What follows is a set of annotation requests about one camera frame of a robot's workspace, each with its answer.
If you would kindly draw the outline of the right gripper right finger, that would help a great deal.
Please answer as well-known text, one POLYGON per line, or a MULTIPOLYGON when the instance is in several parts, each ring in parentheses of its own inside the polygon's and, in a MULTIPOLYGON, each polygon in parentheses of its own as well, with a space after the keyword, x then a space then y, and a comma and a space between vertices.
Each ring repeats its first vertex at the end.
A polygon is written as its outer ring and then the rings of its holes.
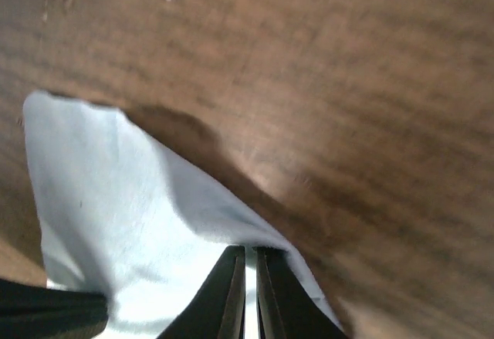
POLYGON ((310 299, 279 249, 255 249, 259 336, 272 339, 345 339, 310 299))

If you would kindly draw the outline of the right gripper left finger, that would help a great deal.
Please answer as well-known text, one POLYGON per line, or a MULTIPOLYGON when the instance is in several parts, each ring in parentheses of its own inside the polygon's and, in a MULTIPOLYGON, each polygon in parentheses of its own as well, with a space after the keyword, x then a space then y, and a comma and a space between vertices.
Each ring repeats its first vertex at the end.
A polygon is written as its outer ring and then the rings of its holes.
POLYGON ((221 254, 185 310, 159 335, 164 339, 239 339, 245 322, 245 248, 221 254))

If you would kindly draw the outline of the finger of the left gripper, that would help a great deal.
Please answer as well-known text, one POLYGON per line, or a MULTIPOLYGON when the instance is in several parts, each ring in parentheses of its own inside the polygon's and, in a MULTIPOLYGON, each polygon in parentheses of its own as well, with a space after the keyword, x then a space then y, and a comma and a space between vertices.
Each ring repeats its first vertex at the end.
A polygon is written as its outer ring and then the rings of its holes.
POLYGON ((102 294, 1 280, 2 338, 94 338, 107 321, 102 294))

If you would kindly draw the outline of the light blue cleaning cloth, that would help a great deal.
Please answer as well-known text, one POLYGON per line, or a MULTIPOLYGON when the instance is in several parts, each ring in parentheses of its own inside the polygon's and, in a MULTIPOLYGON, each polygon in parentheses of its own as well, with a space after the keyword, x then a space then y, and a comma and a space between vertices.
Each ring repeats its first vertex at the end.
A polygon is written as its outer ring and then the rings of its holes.
POLYGON ((318 313, 337 317, 297 248, 116 107, 44 90, 23 104, 47 284, 109 301, 104 338, 156 338, 229 246, 279 249, 318 313))

